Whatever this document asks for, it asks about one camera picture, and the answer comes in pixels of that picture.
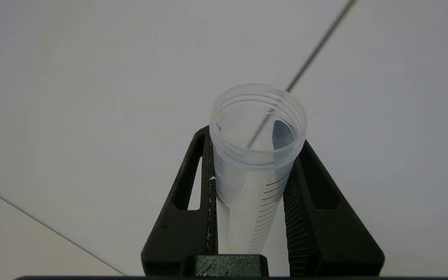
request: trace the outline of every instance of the white backdrop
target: white backdrop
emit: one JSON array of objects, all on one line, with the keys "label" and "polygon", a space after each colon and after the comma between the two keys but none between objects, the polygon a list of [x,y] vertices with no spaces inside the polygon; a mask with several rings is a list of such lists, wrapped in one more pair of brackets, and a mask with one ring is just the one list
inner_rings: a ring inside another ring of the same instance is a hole
[{"label": "white backdrop", "polygon": [[448,275],[448,1],[359,1],[294,93],[382,275]]},{"label": "white backdrop", "polygon": [[[285,87],[343,4],[0,1],[0,195],[142,274],[139,254],[214,99],[243,83]],[[264,253],[272,275],[287,275],[275,223]]]}]

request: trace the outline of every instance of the white table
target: white table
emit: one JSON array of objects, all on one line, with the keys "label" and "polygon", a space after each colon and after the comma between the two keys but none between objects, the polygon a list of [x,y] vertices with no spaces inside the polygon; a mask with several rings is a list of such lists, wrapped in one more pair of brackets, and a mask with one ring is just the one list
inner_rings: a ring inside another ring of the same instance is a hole
[{"label": "white table", "polygon": [[[243,83],[285,87],[343,5],[0,1],[0,195],[142,274],[139,253],[214,99]],[[271,275],[287,275],[278,214],[264,253]]]},{"label": "white table", "polygon": [[0,280],[24,275],[120,275],[0,199]]}]

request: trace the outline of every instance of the transparent plastic tube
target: transparent plastic tube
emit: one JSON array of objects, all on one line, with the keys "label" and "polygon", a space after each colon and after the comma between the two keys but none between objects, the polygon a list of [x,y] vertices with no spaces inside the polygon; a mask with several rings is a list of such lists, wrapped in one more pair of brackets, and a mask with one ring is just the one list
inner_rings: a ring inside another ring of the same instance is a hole
[{"label": "transparent plastic tube", "polygon": [[220,253],[262,251],[305,133],[304,108],[283,90],[247,84],[217,98],[210,137]]}]

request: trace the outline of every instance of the white surface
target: white surface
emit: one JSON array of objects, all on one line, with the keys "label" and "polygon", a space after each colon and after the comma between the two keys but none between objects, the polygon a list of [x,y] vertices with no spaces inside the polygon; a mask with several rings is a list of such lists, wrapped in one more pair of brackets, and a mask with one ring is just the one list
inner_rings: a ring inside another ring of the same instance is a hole
[{"label": "white surface", "polygon": [[120,275],[0,199],[0,280],[24,275]]},{"label": "white surface", "polygon": [[[0,2],[0,195],[142,274],[139,254],[215,97],[285,87],[343,4]],[[275,221],[272,275],[288,274],[284,234]]]},{"label": "white surface", "polygon": [[294,93],[382,275],[448,275],[448,2],[360,1]]}]

